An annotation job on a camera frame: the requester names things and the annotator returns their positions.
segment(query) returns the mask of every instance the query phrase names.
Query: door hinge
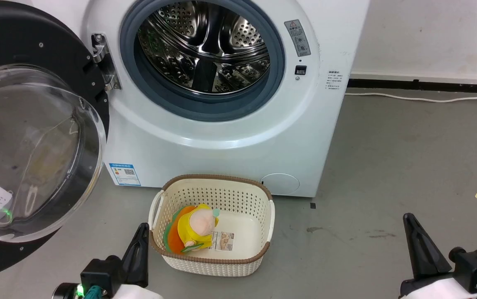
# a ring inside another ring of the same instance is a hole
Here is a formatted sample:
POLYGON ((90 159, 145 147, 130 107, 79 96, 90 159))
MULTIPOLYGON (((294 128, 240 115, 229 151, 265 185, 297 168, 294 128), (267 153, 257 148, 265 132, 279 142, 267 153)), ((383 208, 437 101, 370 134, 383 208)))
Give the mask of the door hinge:
POLYGON ((117 70, 113 64, 113 58, 109 52, 109 45, 104 34, 92 34, 91 42, 93 46, 93 61, 102 71, 106 91, 112 89, 122 89, 118 79, 117 70))

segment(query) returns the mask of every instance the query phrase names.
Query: concrete floor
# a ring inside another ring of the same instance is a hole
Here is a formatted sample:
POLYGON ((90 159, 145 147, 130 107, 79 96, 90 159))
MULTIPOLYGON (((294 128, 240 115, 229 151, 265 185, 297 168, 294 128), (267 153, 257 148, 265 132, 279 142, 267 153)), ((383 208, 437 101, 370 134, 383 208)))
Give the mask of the concrete floor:
MULTIPOLYGON (((77 282, 92 258, 122 257, 156 192, 117 187, 103 172, 70 223, 0 273, 0 298, 50 298, 61 282, 77 282)), ((477 100, 347 97, 318 195, 276 198, 272 244, 256 273, 235 279, 188 274, 150 250, 149 289, 165 299, 200 289, 208 290, 207 299, 397 298, 401 281, 411 278, 402 215, 414 213, 444 254, 454 246, 474 250, 476 192, 477 100), (310 227, 320 229, 309 233, 310 227)))

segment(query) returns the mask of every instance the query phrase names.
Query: basket handle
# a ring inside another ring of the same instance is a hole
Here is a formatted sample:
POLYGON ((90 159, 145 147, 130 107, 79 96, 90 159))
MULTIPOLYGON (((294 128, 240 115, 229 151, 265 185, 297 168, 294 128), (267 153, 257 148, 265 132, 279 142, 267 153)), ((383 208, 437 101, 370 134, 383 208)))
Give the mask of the basket handle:
POLYGON ((275 225, 275 205, 273 204, 273 201, 270 200, 270 230, 268 231, 268 239, 267 242, 270 242, 271 240, 271 235, 273 233, 273 226, 275 225))
POLYGON ((150 206, 150 212, 148 214, 148 224, 150 225, 150 230, 154 230, 155 226, 157 225, 157 218, 159 218, 159 211, 161 211, 161 204, 163 203, 163 192, 164 190, 157 192, 153 198, 152 205, 150 206))

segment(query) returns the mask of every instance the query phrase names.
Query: beige basket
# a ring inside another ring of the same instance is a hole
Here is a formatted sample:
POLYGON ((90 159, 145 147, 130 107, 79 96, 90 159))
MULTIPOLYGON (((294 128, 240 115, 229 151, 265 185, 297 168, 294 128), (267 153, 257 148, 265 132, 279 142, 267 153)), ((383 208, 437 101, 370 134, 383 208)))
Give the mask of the beige basket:
POLYGON ((267 188, 232 176, 189 174, 168 181, 155 196, 148 223, 151 246, 171 267, 212 276, 246 276, 261 265, 270 246, 275 207, 267 188), (219 208, 215 231, 233 233, 233 250, 202 249, 179 255, 167 252, 163 233, 182 206, 201 203, 219 208))

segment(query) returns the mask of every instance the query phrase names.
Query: blue and white sticker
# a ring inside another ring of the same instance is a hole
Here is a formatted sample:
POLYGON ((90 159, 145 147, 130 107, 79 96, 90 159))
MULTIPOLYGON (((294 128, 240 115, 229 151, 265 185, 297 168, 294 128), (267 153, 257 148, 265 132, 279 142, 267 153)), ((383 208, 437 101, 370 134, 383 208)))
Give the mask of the blue and white sticker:
POLYGON ((111 172, 117 179, 117 183, 123 186, 140 186, 137 172, 131 164, 115 164, 109 163, 111 172))

